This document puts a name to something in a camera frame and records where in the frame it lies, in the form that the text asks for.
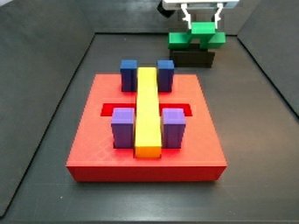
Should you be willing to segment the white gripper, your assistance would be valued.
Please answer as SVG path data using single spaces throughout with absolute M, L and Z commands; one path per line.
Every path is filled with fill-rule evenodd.
M 188 9 L 206 9 L 214 8 L 213 24 L 214 29 L 218 29 L 220 13 L 222 8 L 233 8 L 238 0 L 162 0 L 162 7 L 165 9 L 180 9 L 184 17 L 181 20 L 186 23 L 188 30 L 192 28 L 192 16 Z

